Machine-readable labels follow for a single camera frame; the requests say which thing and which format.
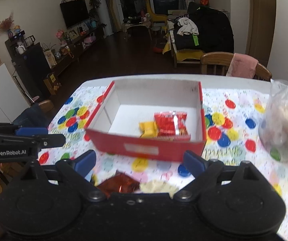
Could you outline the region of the cream snack packet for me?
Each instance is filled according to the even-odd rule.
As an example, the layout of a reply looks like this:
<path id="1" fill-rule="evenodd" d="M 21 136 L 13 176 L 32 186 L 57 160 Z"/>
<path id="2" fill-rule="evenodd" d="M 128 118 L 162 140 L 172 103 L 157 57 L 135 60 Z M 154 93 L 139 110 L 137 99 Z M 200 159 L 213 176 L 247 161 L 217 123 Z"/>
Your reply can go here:
<path id="1" fill-rule="evenodd" d="M 152 180 L 139 184 L 139 189 L 141 192 L 146 194 L 160 194 L 167 193 L 172 199 L 174 194 L 179 190 L 178 187 L 169 184 L 166 181 Z"/>

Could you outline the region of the red snack packet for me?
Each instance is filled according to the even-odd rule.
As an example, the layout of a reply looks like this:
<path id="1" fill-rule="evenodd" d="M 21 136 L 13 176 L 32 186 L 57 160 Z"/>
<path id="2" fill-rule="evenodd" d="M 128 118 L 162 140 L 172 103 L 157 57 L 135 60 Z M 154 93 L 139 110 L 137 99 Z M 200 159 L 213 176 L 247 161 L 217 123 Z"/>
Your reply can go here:
<path id="1" fill-rule="evenodd" d="M 158 128 L 157 138 L 165 140 L 189 141 L 191 135 L 186 128 L 187 113 L 185 111 L 164 111 L 154 114 Z"/>

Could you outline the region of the yellow candy packet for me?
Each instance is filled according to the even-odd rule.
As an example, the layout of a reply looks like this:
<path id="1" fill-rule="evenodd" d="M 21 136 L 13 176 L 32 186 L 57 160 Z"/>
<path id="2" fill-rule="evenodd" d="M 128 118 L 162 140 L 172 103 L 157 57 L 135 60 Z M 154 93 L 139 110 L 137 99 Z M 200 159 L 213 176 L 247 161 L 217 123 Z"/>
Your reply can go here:
<path id="1" fill-rule="evenodd" d="M 156 138 L 159 133 L 157 123 L 155 121 L 147 121 L 139 123 L 141 138 Z"/>

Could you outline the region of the dark jeans on chair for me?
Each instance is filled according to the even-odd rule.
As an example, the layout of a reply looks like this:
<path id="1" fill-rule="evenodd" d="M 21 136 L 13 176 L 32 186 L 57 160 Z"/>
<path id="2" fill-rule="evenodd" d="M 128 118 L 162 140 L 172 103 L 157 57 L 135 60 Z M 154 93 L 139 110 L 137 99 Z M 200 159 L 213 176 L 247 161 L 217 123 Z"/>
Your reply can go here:
<path id="1" fill-rule="evenodd" d="M 33 104 L 25 109 L 12 122 L 14 125 L 22 127 L 48 127 L 48 119 L 38 104 Z"/>

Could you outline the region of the white cabinet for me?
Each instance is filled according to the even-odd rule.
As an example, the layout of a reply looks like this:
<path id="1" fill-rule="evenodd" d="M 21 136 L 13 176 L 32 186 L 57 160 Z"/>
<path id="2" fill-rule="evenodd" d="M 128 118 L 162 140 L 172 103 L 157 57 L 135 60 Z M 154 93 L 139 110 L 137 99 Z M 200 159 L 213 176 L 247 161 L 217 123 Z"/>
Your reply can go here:
<path id="1" fill-rule="evenodd" d="M 13 122 L 30 104 L 20 92 L 5 64 L 0 65 L 0 123 Z"/>

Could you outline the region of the red cardboard box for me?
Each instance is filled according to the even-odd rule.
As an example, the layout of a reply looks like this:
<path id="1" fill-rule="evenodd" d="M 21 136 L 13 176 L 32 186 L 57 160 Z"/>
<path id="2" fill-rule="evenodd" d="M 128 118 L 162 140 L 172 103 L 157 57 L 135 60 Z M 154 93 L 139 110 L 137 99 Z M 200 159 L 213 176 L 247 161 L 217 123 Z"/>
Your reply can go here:
<path id="1" fill-rule="evenodd" d="M 185 151 L 198 156 L 206 143 L 200 81 L 126 78 L 112 81 L 85 124 L 96 149 L 130 157 L 182 162 Z M 139 123 L 154 114 L 185 111 L 189 141 L 141 138 Z"/>

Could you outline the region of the balloon birthday tablecloth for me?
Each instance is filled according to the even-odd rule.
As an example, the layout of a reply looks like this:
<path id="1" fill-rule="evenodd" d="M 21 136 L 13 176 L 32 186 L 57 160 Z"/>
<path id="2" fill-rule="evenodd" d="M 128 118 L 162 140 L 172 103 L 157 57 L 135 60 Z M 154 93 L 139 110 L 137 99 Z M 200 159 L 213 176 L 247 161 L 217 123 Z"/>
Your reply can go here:
<path id="1" fill-rule="evenodd" d="M 64 103 L 49 124 L 51 134 L 66 137 L 63 147 L 44 149 L 38 159 L 51 165 L 61 159 L 74 159 L 93 148 L 84 125 L 94 111 L 104 87 L 79 87 Z M 267 152 L 261 144 L 258 126 L 262 123 L 268 95 L 254 90 L 204 89 L 203 109 L 206 124 L 204 159 L 218 159 L 226 165 L 251 161 L 268 179 L 286 205 L 286 216 L 278 233 L 288 240 L 288 162 L 278 150 Z M 192 176 L 179 163 L 132 158 L 97 152 L 96 166 L 87 180 L 100 184 L 116 171 L 139 181 L 142 190 L 153 190 L 166 183 L 174 189 L 192 181 Z"/>

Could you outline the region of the dark side cabinet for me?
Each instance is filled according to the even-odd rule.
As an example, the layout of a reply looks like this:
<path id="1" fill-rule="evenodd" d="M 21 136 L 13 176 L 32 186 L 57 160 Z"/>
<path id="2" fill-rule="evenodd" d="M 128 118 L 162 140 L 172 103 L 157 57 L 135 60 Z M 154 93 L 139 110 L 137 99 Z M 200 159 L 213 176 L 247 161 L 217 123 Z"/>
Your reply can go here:
<path id="1" fill-rule="evenodd" d="M 31 97 L 39 96 L 41 100 L 47 100 L 49 92 L 44 80 L 51 73 L 51 68 L 38 42 L 29 46 L 23 54 L 17 51 L 18 44 L 15 41 L 5 41 L 5 46 L 11 57 L 11 61 Z"/>

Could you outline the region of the clear plastic jar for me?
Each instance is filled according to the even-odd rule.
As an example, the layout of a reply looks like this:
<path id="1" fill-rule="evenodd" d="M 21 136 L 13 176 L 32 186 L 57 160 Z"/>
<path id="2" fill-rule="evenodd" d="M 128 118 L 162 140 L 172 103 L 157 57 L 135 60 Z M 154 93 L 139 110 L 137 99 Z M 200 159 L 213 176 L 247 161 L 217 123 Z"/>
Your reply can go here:
<path id="1" fill-rule="evenodd" d="M 288 81 L 271 80 L 271 93 L 259 137 L 265 150 L 279 162 L 288 162 Z"/>

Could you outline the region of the wooden chair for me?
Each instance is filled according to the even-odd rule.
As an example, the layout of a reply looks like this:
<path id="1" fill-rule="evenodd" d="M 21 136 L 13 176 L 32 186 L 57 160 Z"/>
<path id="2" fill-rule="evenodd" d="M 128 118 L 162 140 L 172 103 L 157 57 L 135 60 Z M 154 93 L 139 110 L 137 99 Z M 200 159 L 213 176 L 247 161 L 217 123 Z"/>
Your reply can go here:
<path id="1" fill-rule="evenodd" d="M 201 72 L 204 75 L 256 79 L 270 81 L 272 73 L 260 62 L 246 54 L 211 52 L 200 58 Z"/>

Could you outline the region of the pink cloth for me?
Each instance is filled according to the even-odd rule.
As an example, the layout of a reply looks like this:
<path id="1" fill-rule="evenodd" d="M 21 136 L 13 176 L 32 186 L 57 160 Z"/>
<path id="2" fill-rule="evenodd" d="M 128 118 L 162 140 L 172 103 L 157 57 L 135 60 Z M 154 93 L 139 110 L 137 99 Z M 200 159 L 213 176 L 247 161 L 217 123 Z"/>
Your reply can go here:
<path id="1" fill-rule="evenodd" d="M 252 79 L 258 63 L 257 59 L 249 55 L 234 53 L 226 76 Z"/>

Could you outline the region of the black coat pile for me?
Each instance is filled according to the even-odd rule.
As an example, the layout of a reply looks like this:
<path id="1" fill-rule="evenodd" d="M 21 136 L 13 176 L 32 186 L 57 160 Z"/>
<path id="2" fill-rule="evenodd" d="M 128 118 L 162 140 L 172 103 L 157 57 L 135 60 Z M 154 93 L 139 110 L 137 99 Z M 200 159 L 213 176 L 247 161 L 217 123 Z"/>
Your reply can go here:
<path id="1" fill-rule="evenodd" d="M 173 35 L 177 50 L 234 52 L 233 31 L 226 14 L 197 3 L 174 20 Z"/>

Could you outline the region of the wall television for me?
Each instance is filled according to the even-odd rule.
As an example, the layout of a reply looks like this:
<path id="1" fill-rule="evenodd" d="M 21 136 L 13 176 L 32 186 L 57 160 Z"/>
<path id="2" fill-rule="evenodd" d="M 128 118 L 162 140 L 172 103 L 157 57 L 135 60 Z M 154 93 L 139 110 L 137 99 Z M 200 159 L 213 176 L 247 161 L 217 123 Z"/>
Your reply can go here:
<path id="1" fill-rule="evenodd" d="M 85 0 L 73 0 L 61 3 L 60 9 L 67 29 L 88 20 L 88 10 Z"/>

